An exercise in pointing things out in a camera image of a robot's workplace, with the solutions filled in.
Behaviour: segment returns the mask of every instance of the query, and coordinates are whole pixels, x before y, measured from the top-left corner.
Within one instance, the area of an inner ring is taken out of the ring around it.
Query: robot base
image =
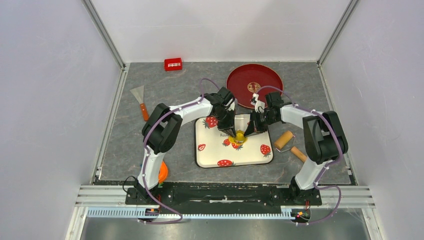
[[[152,194],[160,202],[182,214],[276,214],[281,206],[322,205],[316,189],[300,191],[294,198],[293,190],[277,185],[253,183],[164,182],[153,188]],[[125,204],[156,204],[136,188],[129,188]],[[161,213],[172,213],[160,208]]]

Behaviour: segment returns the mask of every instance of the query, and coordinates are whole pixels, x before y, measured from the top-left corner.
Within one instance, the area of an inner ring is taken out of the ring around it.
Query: small red block
[[[165,59],[163,67],[165,71],[176,71],[183,69],[183,60],[181,57]]]

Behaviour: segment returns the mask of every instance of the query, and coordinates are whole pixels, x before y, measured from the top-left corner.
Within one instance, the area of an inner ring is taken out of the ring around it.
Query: red tray
[[[238,104],[248,109],[251,105],[253,93],[263,86],[273,86],[283,90],[283,81],[271,68],[259,64],[241,65],[234,69],[226,80],[226,88],[234,94]],[[265,95],[275,92],[275,89],[264,88],[259,92],[259,100],[265,103]]]

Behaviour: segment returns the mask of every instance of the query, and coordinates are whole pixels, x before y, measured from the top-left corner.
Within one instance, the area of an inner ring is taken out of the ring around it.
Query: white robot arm
[[[339,117],[336,112],[308,112],[299,109],[297,104],[284,102],[279,92],[271,92],[265,96],[265,103],[259,100],[259,95],[254,93],[251,104],[255,111],[250,114],[250,123],[244,135],[249,136],[263,133],[268,125],[283,122],[293,124],[303,129],[307,159],[300,172],[293,177],[290,187],[297,192],[309,191],[314,188],[314,182],[326,164],[339,156],[336,143],[334,142],[327,126],[312,112],[323,115],[334,130],[338,143],[343,153],[348,151],[348,142],[343,132]]]
[[[167,117],[166,127],[157,126],[156,133],[152,134],[148,139],[147,148],[144,151],[145,164],[145,179],[146,186],[144,186],[142,177],[143,171],[140,172],[137,179],[143,187],[152,189],[158,184],[158,175],[161,169],[162,160],[165,153],[174,145],[180,127],[188,122],[196,120],[201,117],[214,116],[218,120],[217,127],[220,131],[235,137],[236,131],[234,128],[234,115],[235,115],[235,99],[233,94],[226,88],[221,88],[218,93],[206,94],[204,98],[201,97],[176,106],[166,106],[163,103],[159,104],[149,120],[143,128],[143,135],[151,129],[152,125],[166,112],[178,109],[172,115]]]

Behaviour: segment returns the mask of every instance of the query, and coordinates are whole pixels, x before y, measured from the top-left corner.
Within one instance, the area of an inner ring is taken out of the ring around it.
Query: white enclosure
[[[65,237],[125,74],[117,58],[173,57],[320,60],[354,173],[370,187],[382,232],[420,239],[424,3],[358,1],[338,25],[352,2],[1,1],[0,239]]]
[[[360,1],[323,65],[387,239],[421,239],[424,3]]]
[[[123,60],[316,61],[348,0],[93,0]]]
[[[80,1],[0,1],[0,239],[64,239],[120,68]]]

